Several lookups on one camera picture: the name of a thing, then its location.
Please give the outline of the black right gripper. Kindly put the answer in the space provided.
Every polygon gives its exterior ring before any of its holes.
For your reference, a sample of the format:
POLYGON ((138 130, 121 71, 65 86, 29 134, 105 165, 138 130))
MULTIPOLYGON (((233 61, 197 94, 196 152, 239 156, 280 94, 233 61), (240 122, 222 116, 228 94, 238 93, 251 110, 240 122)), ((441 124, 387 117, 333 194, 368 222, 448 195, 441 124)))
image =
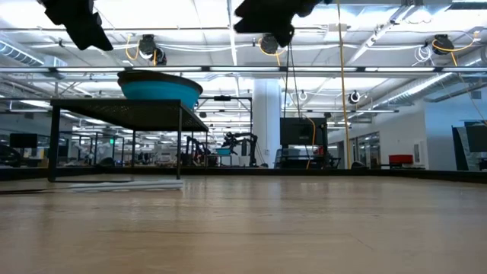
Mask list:
POLYGON ((271 34, 280 47, 286 47, 294 36, 293 17, 310 15, 318 4, 323 0, 243 0, 234 11, 240 18, 234 30, 271 34))

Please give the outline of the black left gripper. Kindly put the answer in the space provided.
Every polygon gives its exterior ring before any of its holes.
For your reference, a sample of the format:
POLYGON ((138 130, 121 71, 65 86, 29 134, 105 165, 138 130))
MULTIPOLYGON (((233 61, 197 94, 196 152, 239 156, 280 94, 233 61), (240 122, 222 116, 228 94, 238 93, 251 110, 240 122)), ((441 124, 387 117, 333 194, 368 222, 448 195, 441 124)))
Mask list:
POLYGON ((103 51, 113 50, 102 28, 102 19, 94 10, 94 0, 37 0, 44 14, 55 24, 62 25, 79 50, 93 46, 103 51))

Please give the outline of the blue grey collapsible colander bowl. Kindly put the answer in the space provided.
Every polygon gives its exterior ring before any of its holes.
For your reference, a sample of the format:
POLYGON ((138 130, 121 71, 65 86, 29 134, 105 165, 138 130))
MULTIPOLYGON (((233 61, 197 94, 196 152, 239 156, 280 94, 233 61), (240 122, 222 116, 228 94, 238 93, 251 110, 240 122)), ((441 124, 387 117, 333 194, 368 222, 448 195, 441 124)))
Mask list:
POLYGON ((130 100, 180 100, 192 109, 203 92, 192 80, 162 72, 128 70, 117 77, 123 95, 130 100))

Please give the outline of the black perforated metal shelf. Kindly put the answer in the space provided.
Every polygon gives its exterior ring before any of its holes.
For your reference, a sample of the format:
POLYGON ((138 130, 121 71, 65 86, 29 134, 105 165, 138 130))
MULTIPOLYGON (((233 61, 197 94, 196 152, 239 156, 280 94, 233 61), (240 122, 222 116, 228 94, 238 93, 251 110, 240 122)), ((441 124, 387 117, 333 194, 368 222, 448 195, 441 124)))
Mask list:
POLYGON ((180 140, 184 132, 208 132, 207 125, 181 100, 52 99, 52 120, 47 179, 57 183, 59 123, 62 110, 137 132, 176 132, 176 178, 181 175, 180 140))

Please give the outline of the white pillar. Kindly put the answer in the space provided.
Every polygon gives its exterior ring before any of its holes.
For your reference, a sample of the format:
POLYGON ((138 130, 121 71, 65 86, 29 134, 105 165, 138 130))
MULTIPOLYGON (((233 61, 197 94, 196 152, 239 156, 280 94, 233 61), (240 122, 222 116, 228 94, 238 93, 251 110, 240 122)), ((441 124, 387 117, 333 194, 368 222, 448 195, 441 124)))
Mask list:
POLYGON ((280 144, 282 88, 278 79, 256 79, 253 83, 253 134, 258 136, 262 154, 261 164, 270 169, 275 166, 280 144))

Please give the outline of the black monitor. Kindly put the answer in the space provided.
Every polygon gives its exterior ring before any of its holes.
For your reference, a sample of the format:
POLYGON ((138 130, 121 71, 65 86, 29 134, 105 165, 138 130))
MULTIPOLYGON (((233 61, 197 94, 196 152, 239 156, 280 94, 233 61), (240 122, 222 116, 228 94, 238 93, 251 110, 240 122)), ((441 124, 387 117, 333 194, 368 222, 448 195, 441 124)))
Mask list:
POLYGON ((325 118, 286 117, 280 119, 281 145, 323 145, 327 134, 325 118))

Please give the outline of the black panel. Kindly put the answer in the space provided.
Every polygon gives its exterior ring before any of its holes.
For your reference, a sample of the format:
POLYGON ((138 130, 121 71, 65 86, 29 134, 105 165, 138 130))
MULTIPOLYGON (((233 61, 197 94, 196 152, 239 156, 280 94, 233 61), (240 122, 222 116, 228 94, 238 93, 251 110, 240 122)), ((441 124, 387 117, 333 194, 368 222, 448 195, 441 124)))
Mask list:
POLYGON ((465 122, 452 127, 457 170, 487 172, 487 125, 465 122))

